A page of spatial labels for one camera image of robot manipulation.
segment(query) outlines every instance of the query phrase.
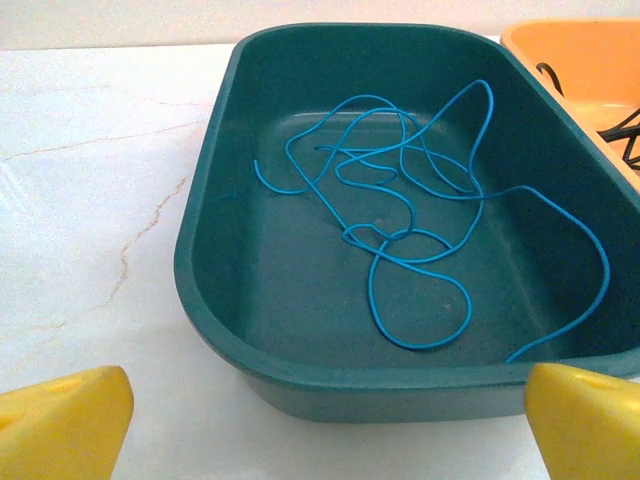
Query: yellow object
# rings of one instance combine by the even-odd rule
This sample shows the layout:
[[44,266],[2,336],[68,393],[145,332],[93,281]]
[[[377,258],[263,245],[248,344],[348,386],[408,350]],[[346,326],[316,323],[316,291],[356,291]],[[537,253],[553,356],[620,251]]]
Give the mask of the yellow object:
[[120,367],[2,394],[0,479],[109,479],[132,413]]
[[[640,107],[640,56],[636,53],[640,18],[530,21],[507,28],[500,42],[640,192],[640,179],[622,160],[627,140],[607,143],[597,133]],[[536,70],[539,63],[553,68],[564,97],[547,74]],[[630,125],[637,125],[637,120]],[[637,155],[640,142],[636,142],[631,158]]]
[[640,479],[640,384],[541,363],[525,409],[551,480]]

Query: blue wire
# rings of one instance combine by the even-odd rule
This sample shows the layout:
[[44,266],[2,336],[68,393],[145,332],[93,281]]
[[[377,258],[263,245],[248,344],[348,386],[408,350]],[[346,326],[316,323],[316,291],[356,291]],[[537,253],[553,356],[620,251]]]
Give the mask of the blue wire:
[[[462,96],[464,96],[469,90],[471,90],[472,88],[476,87],[476,86],[480,86],[484,89],[484,91],[487,94],[487,100],[488,100],[488,106],[487,106],[487,112],[484,118],[484,121],[480,127],[480,130],[478,131],[478,134],[476,136],[475,141],[473,142],[473,145],[471,146],[470,152],[469,152],[469,156],[466,160],[466,165],[458,162],[457,160],[448,157],[446,155],[443,155],[439,152],[433,151],[431,149],[429,149],[427,147],[426,141],[424,139],[424,134],[447,112],[447,110],[449,108],[451,108]],[[340,139],[338,140],[338,142],[335,145],[319,145],[315,147],[316,151],[325,151],[325,152],[329,152],[329,155],[325,161],[325,164],[323,165],[322,169],[320,170],[320,173],[314,178],[314,179],[310,179],[303,171],[302,167],[300,166],[300,164],[296,161],[296,159],[294,158],[293,154],[291,153],[291,147],[292,145],[310,135],[311,133],[315,132],[316,130],[318,130],[320,127],[322,127],[330,118],[332,118],[334,115],[336,115],[341,109],[343,109],[344,107],[346,107],[347,105],[358,101],[358,100],[373,100],[376,102],[380,102],[382,104],[384,104],[385,106],[383,107],[375,107],[375,108],[371,108],[363,113],[357,114],[357,116],[350,122],[350,124],[347,126],[347,128],[344,130],[344,132],[342,133]],[[591,242],[594,244],[598,255],[600,257],[600,260],[602,262],[602,266],[603,266],[603,275],[602,275],[602,283],[600,285],[600,288],[598,290],[598,293],[596,294],[594,300],[591,302],[591,304],[589,305],[589,307],[580,315],[578,316],[576,319],[574,319],[573,321],[569,322],[568,324],[566,324],[564,327],[548,334],[545,335],[537,340],[534,340],[522,347],[520,347],[518,350],[516,350],[514,353],[512,353],[506,360],[505,363],[512,363],[513,361],[515,361],[518,357],[520,357],[522,354],[524,354],[525,352],[531,350],[532,348],[541,345],[543,343],[549,342],[555,338],[557,338],[560,335],[563,335],[565,333],[567,333],[568,331],[574,329],[575,327],[577,327],[578,325],[580,325],[583,321],[585,321],[595,310],[596,308],[600,305],[600,303],[602,303],[602,300],[604,299],[604,296],[607,292],[607,289],[609,287],[609,282],[611,279],[611,267],[609,264],[609,259],[607,257],[607,254],[604,250],[604,247],[602,246],[602,243],[600,242],[600,240],[596,237],[596,235],[584,224],[582,223],[579,219],[577,219],[575,216],[573,216],[572,214],[570,214],[569,212],[567,212],[565,209],[563,209],[562,207],[560,207],[559,205],[557,205],[555,202],[549,200],[547,197],[545,197],[542,193],[538,192],[537,190],[535,190],[534,188],[531,188],[527,185],[516,185],[513,187],[509,187],[501,192],[496,192],[496,193],[491,193],[491,194],[485,194],[482,190],[482,187],[480,185],[480,183],[478,182],[477,178],[474,175],[473,172],[473,166],[474,166],[474,160],[476,157],[476,153],[477,150],[482,142],[482,139],[484,138],[484,135],[487,131],[487,128],[489,127],[489,124],[491,122],[491,117],[493,115],[493,109],[494,109],[494,98],[493,98],[493,92],[491,91],[491,87],[489,86],[489,84],[487,82],[485,82],[484,80],[475,80],[473,82],[471,82],[469,85],[467,85],[466,87],[464,87],[462,90],[460,90],[456,95],[454,95],[445,105],[444,107],[442,107],[437,113],[436,115],[429,120],[429,122],[427,122],[425,125],[420,126],[418,120],[411,115],[408,112],[405,112],[403,110],[400,110],[399,108],[397,108],[393,103],[391,103],[389,100],[386,100],[382,97],[379,97],[377,95],[356,95],[353,97],[348,98],[347,100],[343,101],[342,103],[340,103],[338,106],[336,106],[335,108],[333,108],[329,113],[327,113],[319,122],[317,122],[316,124],[312,125],[310,128],[304,130],[301,133],[298,133],[294,136],[292,136],[289,140],[287,140],[286,144],[285,144],[285,154],[287,156],[287,158],[289,159],[291,165],[294,167],[294,169],[297,171],[297,173],[300,175],[300,177],[302,178],[302,180],[306,183],[306,187],[301,188],[301,189],[295,189],[295,190],[285,190],[285,189],[281,189],[278,187],[275,187],[273,185],[271,185],[262,175],[262,172],[259,168],[258,165],[258,161],[254,160],[253,164],[254,164],[254,169],[255,169],[255,173],[256,176],[258,178],[258,180],[265,185],[269,190],[277,193],[277,194],[281,194],[281,195],[301,195],[304,194],[308,191],[313,191],[316,196],[322,201],[322,203],[325,205],[325,207],[329,210],[329,212],[334,216],[334,218],[336,219],[336,221],[338,222],[338,224],[340,225],[340,227],[342,228],[342,235],[341,238],[343,241],[345,241],[347,244],[352,245],[356,248],[359,248],[361,250],[364,250],[366,252],[369,252],[370,254],[373,255],[373,260],[371,262],[371,266],[369,268],[369,275],[368,275],[368,284],[367,284],[367,295],[368,295],[368,300],[369,300],[369,307],[371,309],[371,314],[373,316],[373,320],[375,322],[376,327],[378,328],[378,330],[380,331],[380,333],[390,342],[394,343],[395,345],[408,349],[408,350],[429,350],[429,349],[433,349],[433,348],[438,348],[438,347],[442,347],[452,341],[454,341],[456,338],[458,338],[463,332],[464,330],[469,326],[470,322],[471,322],[471,318],[472,318],[472,314],[473,314],[473,304],[471,301],[471,296],[469,295],[468,290],[464,287],[464,285],[462,285],[459,281],[457,281],[456,279],[448,276],[448,275],[444,275],[441,273],[436,273],[436,272],[431,272],[428,270],[425,270],[423,268],[418,268],[417,265],[425,265],[425,264],[429,264],[429,263],[433,263],[436,262],[438,260],[442,260],[443,258],[452,255],[454,253],[456,253],[457,251],[459,251],[471,238],[471,235],[473,234],[476,226],[478,225],[478,222],[480,221],[480,218],[482,216],[483,213],[483,209],[484,209],[484,204],[485,201],[487,200],[491,200],[491,199],[495,199],[498,197],[502,197],[505,195],[508,195],[510,193],[514,193],[514,192],[518,192],[518,191],[522,191],[522,192],[526,192],[526,193],[530,193],[533,194],[535,197],[537,197],[538,199],[540,199],[542,202],[544,202],[546,205],[548,205],[549,207],[551,207],[552,209],[556,210],[558,213],[560,213],[561,215],[563,215],[565,218],[567,218],[569,221],[571,221],[572,223],[574,223],[577,227],[579,227],[586,235],[587,237],[591,240]],[[377,114],[394,114],[400,123],[400,127],[401,127],[401,132],[402,132],[402,139],[400,142],[392,144],[392,145],[387,145],[384,147],[379,147],[379,148],[347,148],[344,147],[344,143],[346,142],[349,134],[358,126],[358,124],[360,122],[362,122],[364,119],[372,116],[372,115],[377,115]],[[413,125],[413,127],[415,128],[415,133],[412,135],[408,135],[407,133],[407,121],[410,122],[410,124]],[[416,145],[412,145],[413,142],[415,141],[419,141],[420,146],[416,146]],[[399,168],[394,168],[394,167],[390,167],[388,165],[378,165],[376,163],[373,162],[373,158],[378,156],[378,155],[382,155],[385,153],[389,153],[392,152],[394,150],[398,151],[398,166]],[[437,177],[440,179],[440,181],[442,181],[444,184],[446,184],[448,187],[450,187],[451,189],[453,189],[456,194],[451,195],[451,194],[445,194],[442,192],[438,192],[437,190],[434,190],[433,188],[428,187],[427,185],[425,185],[424,183],[420,182],[418,179],[416,179],[413,175],[411,175],[408,170],[407,167],[405,165],[405,151],[406,150],[411,150],[411,151],[418,151],[421,152],[425,155],[425,158],[427,160],[427,162],[430,164],[431,168],[433,169],[433,171],[436,173]],[[359,188],[359,189],[364,189],[364,190],[369,190],[369,191],[375,191],[375,192],[380,192],[383,194],[386,194],[396,200],[399,200],[400,202],[402,202],[406,207],[407,210],[409,212],[409,222],[408,222],[408,226],[406,228],[401,228],[399,230],[396,230],[395,232],[391,232],[391,233],[387,233],[384,232],[382,229],[380,229],[379,227],[377,227],[375,224],[372,223],[355,223],[352,225],[347,225],[347,223],[342,219],[342,217],[340,216],[340,214],[338,213],[338,211],[336,210],[336,208],[331,204],[331,202],[329,202],[329,200],[327,200],[327,198],[322,194],[322,192],[318,189],[318,184],[319,182],[326,176],[326,174],[328,173],[331,165],[334,164],[334,162],[336,162],[336,159],[339,156],[344,156],[346,157],[346,160],[342,160],[337,162],[337,164],[334,166],[333,168],[333,172],[336,176],[336,178],[338,179],[338,181],[340,181],[342,184],[347,185],[347,186],[351,186],[354,188]],[[457,185],[455,182],[453,182],[451,179],[447,178],[446,175],[444,175],[444,173],[438,168],[436,162],[434,159],[440,159],[445,161],[446,163],[449,163],[451,165],[453,165],[454,167],[456,167],[457,169],[459,169],[460,171],[462,171],[469,179],[469,182],[471,183],[472,188],[471,189],[467,189],[467,188],[463,188],[459,185]],[[343,174],[342,174],[342,170],[350,165],[355,165],[358,164],[362,167],[365,168],[369,168],[372,170],[377,170],[377,171],[383,171],[383,172],[390,172],[391,176],[389,176],[388,178],[384,179],[384,180],[379,180],[377,182],[375,182],[374,184],[370,184],[370,183],[363,183],[363,182],[356,182],[353,180],[348,180],[346,179]],[[416,227],[416,215],[417,212],[415,210],[415,207],[413,206],[413,203],[404,195],[398,193],[397,191],[386,187],[385,185],[388,185],[390,183],[392,183],[396,178],[398,178],[400,176],[400,174],[402,174],[402,176],[404,178],[406,178],[407,180],[409,180],[413,185],[415,185],[416,187],[418,187],[419,189],[429,193],[432,196],[435,196],[436,198],[440,198],[442,200],[450,200],[450,201],[477,201],[478,202],[478,210],[476,212],[476,215],[474,216],[473,220],[471,221],[469,228],[467,229],[467,231],[465,232],[465,234],[462,236],[462,238],[455,244],[449,242],[448,240],[446,240],[445,238],[441,237],[440,235],[428,231],[428,230],[424,230],[421,228],[417,228]],[[382,238],[382,242],[378,247],[375,246],[371,246],[368,245],[367,243],[363,242],[360,238],[358,238],[357,236],[357,231],[358,230],[371,230],[373,232],[375,232],[378,236],[380,236]],[[391,255],[389,253],[386,252],[386,249],[389,247],[389,245],[391,245],[393,242],[398,242],[401,241],[411,235],[422,235],[422,236],[427,236],[429,238],[432,238],[434,240],[436,240],[440,245],[442,245],[444,247],[444,250],[438,254],[435,255],[430,255],[427,257],[423,257],[423,258],[402,258],[402,257],[398,257],[395,255]],[[464,300],[465,300],[465,304],[466,304],[466,314],[465,317],[463,319],[463,321],[461,322],[460,326],[451,334],[445,336],[444,338],[441,338],[439,340],[436,341],[432,341],[432,342],[428,342],[428,343],[411,343],[411,342],[407,342],[404,340],[401,340],[397,337],[395,337],[393,334],[391,334],[391,332],[389,332],[389,330],[386,328],[384,322],[382,321],[382,318],[380,316],[380,313],[378,311],[378,306],[377,306],[377,302],[376,302],[376,296],[375,296],[375,292],[374,292],[374,286],[375,286],[375,276],[376,276],[376,271],[378,268],[378,265],[380,263],[380,260],[386,260],[392,264],[395,264],[401,268],[404,268],[408,271],[417,273],[419,275],[422,276],[426,276],[429,278],[433,278],[436,280],[442,280],[445,281],[447,283],[452,284],[453,286],[455,286],[460,293],[462,294]]]

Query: orange plastic tub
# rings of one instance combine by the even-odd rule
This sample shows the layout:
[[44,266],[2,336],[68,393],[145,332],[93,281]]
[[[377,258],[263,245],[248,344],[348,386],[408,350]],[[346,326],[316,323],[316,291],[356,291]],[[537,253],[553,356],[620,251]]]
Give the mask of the orange plastic tub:
[[[524,64],[640,192],[640,179],[622,160],[627,140],[605,142],[598,131],[640,107],[640,18],[537,20],[507,28],[501,43]],[[560,81],[563,95],[548,73]],[[637,125],[636,118],[630,125]],[[640,155],[640,139],[631,158]]]

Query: tangled cord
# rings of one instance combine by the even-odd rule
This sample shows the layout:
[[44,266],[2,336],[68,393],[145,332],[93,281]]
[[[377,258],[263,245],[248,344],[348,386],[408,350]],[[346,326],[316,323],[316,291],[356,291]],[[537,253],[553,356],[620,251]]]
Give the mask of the tangled cord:
[[[469,157],[466,159],[466,162],[465,162],[466,166],[465,166],[459,161],[454,160],[453,158],[447,155],[443,155],[441,153],[430,150],[427,147],[427,142],[424,138],[424,134],[444,115],[444,113],[446,113],[446,111],[449,108],[451,108],[451,106],[453,106],[462,96],[464,96],[469,90],[473,89],[474,87],[482,87],[484,89],[484,91],[487,94],[488,108],[487,108],[487,112],[486,112],[484,121],[482,123],[482,126],[471,147]],[[311,133],[321,128],[329,119],[331,119],[336,113],[338,113],[341,109],[343,109],[348,104],[353,103],[355,101],[360,101],[360,100],[375,101],[375,102],[381,103],[384,106],[372,108],[370,110],[365,111],[364,113],[357,115],[356,118],[353,121],[351,121],[349,126],[344,130],[344,132],[342,133],[342,136],[340,137],[340,139],[335,145],[316,146],[315,150],[326,151],[329,153],[329,155],[320,173],[313,179],[309,178],[307,174],[304,172],[304,170],[302,169],[302,167],[300,166],[300,164],[296,161],[293,154],[291,153],[292,145],[298,140],[310,135]],[[360,122],[362,122],[364,119],[368,117],[371,117],[373,115],[380,115],[380,114],[386,114],[386,115],[393,114],[397,116],[400,123],[401,131],[402,131],[402,140],[400,142],[392,145],[387,145],[384,147],[379,147],[379,148],[346,148],[343,146],[346,143],[346,140],[349,134],[352,131],[354,131],[354,129],[356,128],[356,126],[358,126]],[[475,80],[471,82],[469,85],[467,85],[465,88],[460,90],[453,98],[451,98],[451,100],[449,100],[445,104],[445,106],[442,109],[438,111],[438,113],[426,125],[423,125],[423,126],[420,126],[419,122],[412,114],[397,108],[389,100],[386,100],[376,95],[356,95],[340,103],[338,106],[333,108],[329,113],[327,113],[319,122],[317,122],[316,124],[308,128],[307,130],[304,130],[303,132],[300,132],[292,136],[286,142],[285,153],[287,155],[287,158],[293,165],[294,169],[298,172],[300,177],[303,179],[303,181],[306,183],[306,187],[301,189],[295,189],[295,190],[285,190],[282,188],[278,188],[274,185],[271,185],[264,178],[260,170],[260,167],[258,165],[258,161],[254,160],[254,169],[255,169],[256,176],[258,180],[265,187],[267,187],[272,192],[275,192],[280,195],[302,195],[308,191],[313,191],[313,193],[315,193],[315,195],[322,201],[322,203],[325,205],[327,210],[329,210],[329,212],[333,215],[333,217],[336,219],[336,221],[340,225],[342,229],[342,235],[341,235],[342,240],[349,245],[352,245],[356,248],[369,252],[370,254],[373,255],[373,261],[371,262],[371,266],[369,268],[368,285],[367,285],[369,306],[371,309],[373,320],[376,324],[376,327],[380,331],[380,333],[387,340],[389,340],[390,342],[392,342],[393,344],[401,348],[405,348],[408,350],[421,351],[421,350],[430,350],[437,347],[441,347],[443,345],[446,345],[454,341],[469,326],[469,323],[471,322],[471,318],[473,315],[473,303],[471,301],[471,295],[469,294],[468,290],[464,287],[464,285],[462,285],[458,280],[456,280],[453,277],[450,277],[448,275],[444,275],[441,273],[428,271],[423,268],[419,268],[419,265],[434,263],[438,260],[442,260],[443,258],[453,255],[454,253],[459,251],[468,242],[469,238],[471,238],[473,231],[478,225],[478,222],[480,221],[480,218],[482,216],[485,201],[498,198],[498,197],[507,195],[509,193],[520,191],[520,192],[526,192],[526,193],[532,194],[538,199],[540,199],[542,202],[544,202],[546,205],[548,205],[552,209],[562,214],[565,218],[567,218],[569,221],[574,223],[576,226],[578,226],[594,244],[598,252],[598,255],[600,257],[600,260],[602,262],[603,275],[602,275],[602,283],[600,285],[600,288],[598,289],[598,293],[596,294],[595,298],[593,299],[589,307],[580,316],[578,316],[573,321],[566,324],[564,327],[520,347],[518,350],[516,350],[506,359],[506,363],[512,363],[514,360],[516,360],[516,358],[518,358],[525,352],[529,351],[530,349],[538,345],[541,345],[543,343],[546,343],[550,340],[553,340],[554,338],[567,333],[568,331],[572,330],[573,328],[581,324],[587,317],[589,317],[593,313],[593,311],[598,307],[598,305],[600,305],[600,303],[602,302],[605,296],[607,288],[609,286],[611,269],[609,265],[609,260],[607,258],[607,254],[601,242],[598,240],[596,235],[584,223],[582,223],[572,214],[564,210],[562,207],[560,207],[553,201],[546,198],[537,190],[527,185],[517,185],[517,186],[507,188],[506,190],[503,190],[501,192],[491,193],[491,194],[485,194],[483,192],[480,183],[478,182],[477,178],[474,175],[473,164],[474,164],[476,152],[489,126],[492,115],[493,115],[493,92],[491,91],[489,84],[484,80]],[[409,122],[409,124],[413,125],[413,127],[415,128],[415,133],[413,133],[412,135],[408,134],[407,122]],[[423,153],[429,165],[431,166],[431,168],[434,170],[437,177],[439,178],[439,180],[445,183],[446,185],[448,185],[449,187],[451,187],[457,193],[457,195],[448,195],[448,194],[438,192],[428,187],[427,185],[419,181],[417,178],[415,178],[413,175],[411,175],[411,173],[409,173],[409,171],[407,170],[406,161],[405,161],[406,160],[405,153],[408,150]],[[398,168],[387,166],[387,165],[379,165],[373,162],[373,159],[376,156],[394,152],[394,151],[398,152]],[[346,159],[336,163],[335,167],[333,168],[333,172],[336,178],[344,185],[354,187],[354,188],[364,189],[364,190],[382,192],[402,202],[407,207],[407,210],[409,211],[409,225],[406,228],[396,230],[395,232],[392,232],[392,233],[387,233],[373,223],[354,223],[351,225],[347,225],[347,223],[340,216],[336,208],[329,202],[329,200],[327,200],[327,198],[322,194],[322,192],[318,188],[318,184],[320,183],[322,178],[325,177],[325,175],[329,171],[329,168],[331,167],[331,165],[334,163],[334,161],[338,156],[344,156],[346,157]],[[458,184],[456,184],[453,180],[445,176],[442,173],[441,169],[438,168],[434,160],[436,158],[450,164],[451,166],[454,166],[456,169],[463,172],[468,178],[473,188],[471,189],[463,188]],[[389,177],[384,180],[378,181],[374,184],[348,180],[342,175],[342,170],[345,167],[353,164],[359,164],[363,167],[370,168],[372,170],[388,172]],[[392,183],[396,178],[398,178],[400,175],[402,175],[404,178],[410,181],[418,189],[434,197],[437,197],[443,200],[448,200],[448,201],[478,202],[478,210],[476,212],[476,215],[474,219],[471,221],[469,228],[467,229],[466,233],[463,235],[461,240],[459,240],[457,243],[452,243],[452,242],[449,242],[447,239],[443,238],[442,236],[436,234],[435,232],[418,228],[416,226],[416,209],[413,206],[412,202],[404,195],[398,193],[395,190],[392,190],[387,186],[390,183]],[[382,238],[381,244],[376,247],[362,241],[358,237],[358,232],[363,230],[370,230],[378,234]],[[439,254],[426,256],[423,258],[398,257],[396,255],[391,255],[386,251],[389,245],[391,245],[392,243],[399,242],[403,239],[408,238],[411,235],[422,235],[422,236],[432,238],[436,240],[440,245],[442,245],[442,247],[444,247],[445,250]],[[391,332],[389,332],[389,330],[385,326],[385,323],[383,322],[380,316],[380,313],[378,311],[376,296],[374,292],[376,271],[381,260],[388,261],[408,271],[417,273],[418,275],[434,278],[437,280],[442,280],[455,286],[462,294],[466,303],[466,315],[462,323],[460,324],[460,326],[450,335],[440,340],[428,342],[428,343],[411,343],[411,342],[401,340],[395,337],[393,334],[391,334]]]
[[[551,65],[549,65],[548,63],[540,62],[536,65],[536,69],[540,73],[546,72],[547,75],[549,75],[554,88],[560,95],[564,97],[562,85],[560,85],[560,79],[558,78],[558,75],[551,67]],[[619,124],[614,125],[607,130],[600,130],[597,133],[607,143],[615,142],[616,140],[623,140],[625,138],[629,139],[627,141],[627,145],[625,146],[624,152],[622,153],[622,160],[624,160],[624,162],[634,170],[640,170],[640,155],[631,158],[631,152],[633,151],[633,147],[635,146],[636,139],[640,135],[640,124],[631,126],[629,124],[636,118],[640,118],[640,108],[638,108],[635,112],[622,120]]]

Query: plastic tub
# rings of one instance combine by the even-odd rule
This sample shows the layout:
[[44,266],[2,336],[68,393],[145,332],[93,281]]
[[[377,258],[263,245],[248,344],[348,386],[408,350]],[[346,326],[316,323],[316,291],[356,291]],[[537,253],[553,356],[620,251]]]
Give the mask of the plastic tub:
[[[507,28],[501,43],[533,72],[593,142],[640,192],[640,180],[622,160],[625,140],[606,143],[606,130],[640,108],[640,18],[537,20]],[[560,80],[536,71],[547,63]],[[640,141],[632,158],[640,155]]]
[[[565,325],[600,282],[593,246],[559,215],[527,196],[493,201],[464,253],[442,265],[474,299],[469,329],[444,348],[412,352],[383,338],[371,319],[370,256],[340,240],[313,198],[274,195],[253,169],[259,159],[273,181],[291,180],[285,141],[351,95],[382,95],[428,118],[479,77],[496,105],[476,163],[487,190],[537,187],[600,236],[613,269],[587,322],[511,365],[510,353]],[[485,108],[486,97],[471,95],[433,141],[468,150]],[[393,120],[372,124],[362,143],[396,128]],[[388,201],[366,199],[336,201],[394,221]],[[439,231],[468,225],[459,206],[425,202]],[[401,422],[517,414],[534,361],[566,359],[618,376],[640,370],[639,213],[640,198],[620,173],[500,45],[436,26],[279,27],[233,52],[189,194],[175,279],[202,337],[291,415]],[[464,305],[442,282],[391,270],[378,282],[399,335],[438,338],[460,321]]]

